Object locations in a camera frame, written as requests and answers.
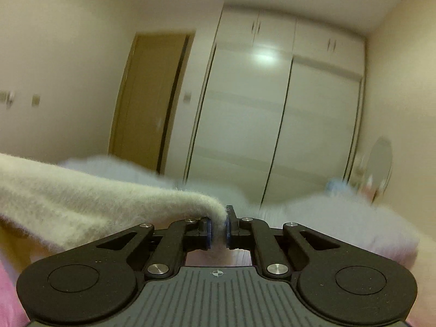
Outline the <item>cream fuzzy knit sweater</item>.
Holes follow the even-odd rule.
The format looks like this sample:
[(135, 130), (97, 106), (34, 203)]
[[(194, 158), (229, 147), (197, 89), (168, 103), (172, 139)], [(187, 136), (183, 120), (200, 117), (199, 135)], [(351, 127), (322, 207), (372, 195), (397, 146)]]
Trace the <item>cream fuzzy knit sweater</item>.
[[(319, 193), (235, 211), (271, 227), (297, 222), (409, 266), (419, 237), (406, 220), (348, 193)], [(116, 181), (20, 157), (1, 156), (1, 218), (61, 252), (142, 223), (165, 228), (208, 217), (214, 246), (201, 261), (224, 261), (225, 206), (203, 193)]]

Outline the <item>pink rose pattern blanket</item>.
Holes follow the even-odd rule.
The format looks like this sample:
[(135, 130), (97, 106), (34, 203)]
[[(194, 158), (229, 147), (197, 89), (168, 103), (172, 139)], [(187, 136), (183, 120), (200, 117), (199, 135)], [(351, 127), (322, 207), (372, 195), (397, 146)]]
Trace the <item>pink rose pattern blanket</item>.
[(0, 326), (1, 327), (24, 327), (29, 319), (19, 301), (16, 289), (1, 264), (0, 281)]

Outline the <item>light blue cloth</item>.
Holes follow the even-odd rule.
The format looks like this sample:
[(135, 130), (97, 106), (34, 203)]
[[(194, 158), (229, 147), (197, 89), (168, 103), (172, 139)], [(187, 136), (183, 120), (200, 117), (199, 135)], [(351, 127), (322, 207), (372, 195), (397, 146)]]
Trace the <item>light blue cloth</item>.
[(325, 187), (325, 191), (328, 193), (345, 193), (348, 190), (347, 182), (339, 178), (330, 179)]

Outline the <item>round mirror on stand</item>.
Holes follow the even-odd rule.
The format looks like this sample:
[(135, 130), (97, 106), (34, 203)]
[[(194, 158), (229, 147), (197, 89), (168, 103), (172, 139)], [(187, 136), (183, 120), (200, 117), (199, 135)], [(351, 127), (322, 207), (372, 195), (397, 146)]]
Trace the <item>round mirror on stand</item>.
[(392, 164), (391, 141), (385, 136), (378, 137), (367, 159), (355, 156), (349, 183), (369, 203), (377, 202), (389, 184)]

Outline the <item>brown wooden door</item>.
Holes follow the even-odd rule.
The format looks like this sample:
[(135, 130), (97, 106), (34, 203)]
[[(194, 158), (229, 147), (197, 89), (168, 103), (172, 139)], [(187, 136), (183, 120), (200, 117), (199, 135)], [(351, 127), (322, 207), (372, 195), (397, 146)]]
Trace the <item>brown wooden door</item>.
[(193, 33), (137, 33), (123, 72), (110, 155), (164, 172)]

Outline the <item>white built-in wardrobe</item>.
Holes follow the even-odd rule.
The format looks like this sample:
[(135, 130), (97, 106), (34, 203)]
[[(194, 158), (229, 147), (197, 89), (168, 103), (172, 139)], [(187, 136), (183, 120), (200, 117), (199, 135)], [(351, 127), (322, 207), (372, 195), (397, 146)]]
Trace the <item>white built-in wardrobe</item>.
[[(350, 178), (365, 40), (288, 13), (225, 5), (196, 49), (165, 173), (234, 186), (257, 205)], [(191, 93), (191, 102), (183, 96)]]

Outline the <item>wall light switch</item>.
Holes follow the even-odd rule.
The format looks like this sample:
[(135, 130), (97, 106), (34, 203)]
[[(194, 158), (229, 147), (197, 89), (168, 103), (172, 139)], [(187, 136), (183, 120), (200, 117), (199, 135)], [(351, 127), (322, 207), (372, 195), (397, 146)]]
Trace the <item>wall light switch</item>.
[(34, 94), (32, 96), (32, 107), (38, 107), (41, 102), (41, 96), (38, 94)]

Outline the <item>wall power socket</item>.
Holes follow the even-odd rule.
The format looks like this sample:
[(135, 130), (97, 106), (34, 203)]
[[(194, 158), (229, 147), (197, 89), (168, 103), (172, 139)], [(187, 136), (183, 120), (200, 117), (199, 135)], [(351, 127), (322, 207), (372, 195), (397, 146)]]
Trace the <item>wall power socket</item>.
[(10, 91), (0, 91), (0, 103), (10, 108), (15, 100), (15, 93)]

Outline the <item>wall switch beside door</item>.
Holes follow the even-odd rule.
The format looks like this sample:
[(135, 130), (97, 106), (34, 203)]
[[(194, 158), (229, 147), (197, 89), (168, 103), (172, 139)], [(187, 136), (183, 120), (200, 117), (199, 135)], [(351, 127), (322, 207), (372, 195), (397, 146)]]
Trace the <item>wall switch beside door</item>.
[(191, 102), (191, 93), (186, 92), (183, 96), (183, 102), (184, 103), (190, 103)]

